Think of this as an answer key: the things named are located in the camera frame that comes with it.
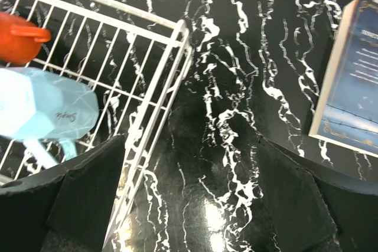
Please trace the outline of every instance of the red mug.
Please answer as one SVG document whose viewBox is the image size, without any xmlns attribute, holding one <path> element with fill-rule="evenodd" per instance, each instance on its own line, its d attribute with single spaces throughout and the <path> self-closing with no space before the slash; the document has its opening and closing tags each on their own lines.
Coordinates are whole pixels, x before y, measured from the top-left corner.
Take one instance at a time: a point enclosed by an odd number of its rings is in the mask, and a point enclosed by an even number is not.
<svg viewBox="0 0 378 252">
<path fill-rule="evenodd" d="M 35 59 L 51 33 L 22 17 L 0 12 L 0 59 L 25 65 Z"/>
</svg>

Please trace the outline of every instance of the marble surface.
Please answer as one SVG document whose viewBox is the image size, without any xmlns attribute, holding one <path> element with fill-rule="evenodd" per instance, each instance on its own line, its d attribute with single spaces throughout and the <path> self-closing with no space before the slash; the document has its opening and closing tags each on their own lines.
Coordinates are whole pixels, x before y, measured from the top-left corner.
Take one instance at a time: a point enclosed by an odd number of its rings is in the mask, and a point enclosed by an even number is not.
<svg viewBox="0 0 378 252">
<path fill-rule="evenodd" d="M 105 251 L 280 251 L 254 160 L 259 135 L 378 182 L 377 159 L 306 135 L 351 0 L 118 1 L 185 19 L 196 52 L 131 214 Z"/>
</svg>

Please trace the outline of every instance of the blue plastic mug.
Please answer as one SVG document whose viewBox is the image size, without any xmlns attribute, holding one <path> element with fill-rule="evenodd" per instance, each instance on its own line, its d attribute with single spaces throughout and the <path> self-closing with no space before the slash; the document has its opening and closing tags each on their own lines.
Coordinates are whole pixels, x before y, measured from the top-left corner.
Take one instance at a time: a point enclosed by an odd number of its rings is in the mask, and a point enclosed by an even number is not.
<svg viewBox="0 0 378 252">
<path fill-rule="evenodd" d="M 45 168 L 57 165 L 42 140 L 58 141 L 66 160 L 96 124 L 97 97 L 83 83 L 37 68 L 0 68 L 0 135 L 22 142 Z"/>
</svg>

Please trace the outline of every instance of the dish rack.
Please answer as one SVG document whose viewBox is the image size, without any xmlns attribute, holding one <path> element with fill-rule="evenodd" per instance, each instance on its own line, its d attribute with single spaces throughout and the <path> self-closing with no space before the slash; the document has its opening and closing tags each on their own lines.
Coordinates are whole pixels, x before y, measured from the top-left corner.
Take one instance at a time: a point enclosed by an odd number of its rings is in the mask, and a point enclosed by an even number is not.
<svg viewBox="0 0 378 252">
<path fill-rule="evenodd" d="M 77 141 L 78 150 L 87 151 L 113 135 L 127 136 L 123 177 L 108 237 L 111 227 L 114 230 L 122 224 L 116 220 L 123 220 L 131 210 L 170 107 L 190 68 L 193 50 L 189 30 L 183 20 L 172 22 L 116 0 L 0 3 L 3 11 L 21 15 L 53 33 L 49 45 L 44 45 L 27 67 L 85 82 L 102 102 L 97 125 Z M 13 140 L 4 143 L 0 172 L 20 147 Z M 54 143 L 46 146 L 55 156 L 60 154 Z M 40 166 L 28 163 L 31 156 L 27 151 L 22 154 L 17 172 L 11 179 L 2 175 L 0 182 L 22 177 L 25 167 L 32 174 L 41 170 Z"/>
</svg>

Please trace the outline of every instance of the cup handle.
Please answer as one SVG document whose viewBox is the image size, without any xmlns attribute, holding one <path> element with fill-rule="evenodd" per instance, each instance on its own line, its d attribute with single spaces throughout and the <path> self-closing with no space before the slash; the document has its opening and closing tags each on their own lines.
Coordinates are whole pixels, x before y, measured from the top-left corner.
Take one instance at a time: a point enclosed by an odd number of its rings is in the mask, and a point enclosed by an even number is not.
<svg viewBox="0 0 378 252">
<path fill-rule="evenodd" d="M 74 141 L 62 139 L 62 140 L 59 140 L 59 144 L 61 145 L 63 149 L 64 157 L 66 161 L 69 159 L 73 159 L 77 156 L 76 145 Z"/>
<path fill-rule="evenodd" d="M 48 42 L 51 40 L 50 31 L 39 27 L 12 25 L 11 34 L 19 37 L 34 37 L 35 42 Z"/>
<path fill-rule="evenodd" d="M 24 140 L 25 147 L 33 154 L 37 162 L 45 169 L 56 166 L 58 162 L 47 152 L 46 148 L 37 139 Z"/>
</svg>

